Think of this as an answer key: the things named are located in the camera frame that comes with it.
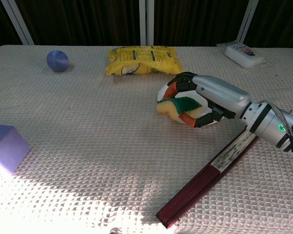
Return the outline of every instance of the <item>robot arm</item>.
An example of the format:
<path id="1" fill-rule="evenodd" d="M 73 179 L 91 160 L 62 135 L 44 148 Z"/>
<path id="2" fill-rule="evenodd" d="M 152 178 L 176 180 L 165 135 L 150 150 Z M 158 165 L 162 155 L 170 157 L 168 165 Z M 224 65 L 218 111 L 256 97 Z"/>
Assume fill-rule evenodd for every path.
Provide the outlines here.
<path id="1" fill-rule="evenodd" d="M 207 100 L 211 112 L 198 119 L 187 114 L 180 116 L 188 125 L 202 127 L 223 117 L 240 119 L 251 133 L 284 152 L 293 153 L 293 115 L 290 113 L 266 101 L 254 103 L 247 92 L 224 80 L 190 72 L 180 73 L 170 81 L 163 99 L 190 90 Z"/>

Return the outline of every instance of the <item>sponge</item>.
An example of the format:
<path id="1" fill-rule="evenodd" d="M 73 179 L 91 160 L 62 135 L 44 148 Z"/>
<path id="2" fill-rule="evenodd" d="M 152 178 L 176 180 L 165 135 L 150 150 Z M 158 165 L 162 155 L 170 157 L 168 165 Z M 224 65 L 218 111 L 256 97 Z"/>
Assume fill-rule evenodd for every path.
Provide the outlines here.
<path id="1" fill-rule="evenodd" d="M 167 98 L 157 102 L 156 110 L 159 115 L 168 115 L 177 121 L 179 115 L 186 113 L 196 118 L 200 113 L 202 105 L 190 97 Z"/>

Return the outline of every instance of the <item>purple block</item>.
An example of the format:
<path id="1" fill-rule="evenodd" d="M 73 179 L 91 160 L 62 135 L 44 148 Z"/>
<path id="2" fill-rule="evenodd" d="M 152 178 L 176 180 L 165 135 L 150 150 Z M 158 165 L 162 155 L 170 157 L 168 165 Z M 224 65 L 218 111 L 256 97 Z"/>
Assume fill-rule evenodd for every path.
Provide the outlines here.
<path id="1" fill-rule="evenodd" d="M 0 174 L 12 175 L 29 151 L 15 127 L 0 125 Z"/>

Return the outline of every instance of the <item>blue ball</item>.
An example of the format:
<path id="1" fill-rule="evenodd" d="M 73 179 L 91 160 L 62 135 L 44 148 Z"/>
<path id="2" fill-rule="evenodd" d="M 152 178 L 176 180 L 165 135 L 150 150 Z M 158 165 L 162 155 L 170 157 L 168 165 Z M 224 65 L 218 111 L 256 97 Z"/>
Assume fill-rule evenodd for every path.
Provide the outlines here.
<path id="1" fill-rule="evenodd" d="M 47 64 L 55 72 L 63 72 L 69 66 L 67 55 L 60 50 L 53 50 L 47 55 Z"/>

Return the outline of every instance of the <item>green indicator light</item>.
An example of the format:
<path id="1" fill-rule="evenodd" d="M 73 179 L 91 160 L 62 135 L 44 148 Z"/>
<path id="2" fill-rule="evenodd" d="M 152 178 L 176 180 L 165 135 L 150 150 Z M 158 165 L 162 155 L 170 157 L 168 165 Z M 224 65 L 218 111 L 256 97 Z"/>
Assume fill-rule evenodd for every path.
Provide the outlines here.
<path id="1" fill-rule="evenodd" d="M 283 124 L 282 124 L 282 123 L 279 124 L 278 128 L 279 128 L 279 131 L 281 131 L 281 132 L 286 132 L 286 130 L 285 130 L 285 128 L 283 127 Z"/>

